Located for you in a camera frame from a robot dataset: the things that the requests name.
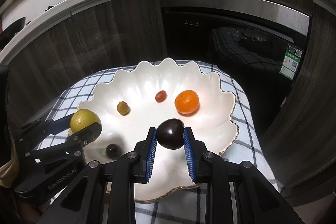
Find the energy label sticker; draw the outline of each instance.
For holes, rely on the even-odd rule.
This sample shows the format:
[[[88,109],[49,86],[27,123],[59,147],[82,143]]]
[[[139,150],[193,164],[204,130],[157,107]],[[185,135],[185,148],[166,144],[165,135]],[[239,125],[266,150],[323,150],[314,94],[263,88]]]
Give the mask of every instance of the energy label sticker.
[[[298,58],[297,56],[295,56],[294,54],[290,52],[286,52],[285,57],[282,62],[281,69],[280,69],[280,74],[284,75],[290,80],[293,80],[299,63],[300,63],[300,58]]]

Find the mandarin orange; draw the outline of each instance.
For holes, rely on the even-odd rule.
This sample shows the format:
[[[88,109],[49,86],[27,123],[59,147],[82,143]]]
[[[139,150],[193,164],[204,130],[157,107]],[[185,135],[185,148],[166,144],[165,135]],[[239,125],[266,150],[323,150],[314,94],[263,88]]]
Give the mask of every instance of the mandarin orange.
[[[175,98],[175,107],[181,114],[191,114],[200,106],[198,95],[193,90],[182,91]]]

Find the blue and white tablecloth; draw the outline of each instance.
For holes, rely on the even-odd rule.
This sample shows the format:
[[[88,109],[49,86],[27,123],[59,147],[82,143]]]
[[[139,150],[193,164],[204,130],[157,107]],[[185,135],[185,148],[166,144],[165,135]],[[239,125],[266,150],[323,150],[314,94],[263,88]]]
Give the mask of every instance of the blue and white tablecloth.
[[[176,61],[184,65],[188,60]],[[252,162],[259,171],[278,189],[273,172],[266,162],[263,152],[254,131],[249,102],[239,84],[229,75],[221,71],[217,66],[196,61],[201,72],[209,73],[215,71],[221,79],[223,91],[231,91],[236,95],[236,106],[232,114],[232,120],[239,127],[239,135],[234,144],[222,154],[225,160],[234,163],[241,163],[243,160]],[[97,83],[110,82],[119,69],[134,70],[136,66],[112,68],[96,72],[74,84],[65,90],[57,100],[47,119],[60,119],[74,113],[79,102],[89,100],[93,96],[93,88]],[[68,136],[63,131],[56,136],[48,136],[40,145],[39,149],[65,142]],[[233,208],[235,208],[235,196],[231,188]],[[179,190],[172,195],[153,204],[135,204],[137,224],[174,224],[174,223],[204,223],[206,205],[206,184],[201,187]]]

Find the dark cherry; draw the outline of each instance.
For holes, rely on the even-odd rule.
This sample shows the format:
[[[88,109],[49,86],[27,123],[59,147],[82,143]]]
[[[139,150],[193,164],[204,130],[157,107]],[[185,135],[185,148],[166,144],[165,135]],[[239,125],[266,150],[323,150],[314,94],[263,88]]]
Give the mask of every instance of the dark cherry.
[[[111,143],[106,147],[106,155],[111,160],[117,160],[123,154],[123,150],[120,145]]]
[[[179,119],[164,121],[156,130],[156,139],[167,149],[179,149],[184,145],[184,123]]]

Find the silver bolt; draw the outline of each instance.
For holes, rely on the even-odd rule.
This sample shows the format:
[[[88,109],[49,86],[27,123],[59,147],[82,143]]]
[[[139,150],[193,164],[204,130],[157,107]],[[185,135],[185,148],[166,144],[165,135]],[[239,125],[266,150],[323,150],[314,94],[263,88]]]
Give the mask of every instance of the silver bolt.
[[[214,157],[214,154],[212,152],[205,152],[204,153],[204,156],[207,158],[207,159],[212,159]]]
[[[132,152],[129,152],[129,153],[127,154],[127,157],[128,157],[129,159],[133,159],[133,158],[135,158],[137,155],[138,155],[137,152],[132,151]]]
[[[242,165],[245,167],[245,168],[251,168],[252,167],[252,163],[248,160],[244,160],[242,162]]]
[[[93,161],[89,162],[89,166],[91,168],[96,168],[98,165],[99,165],[99,161],[97,161],[97,160],[93,160]]]

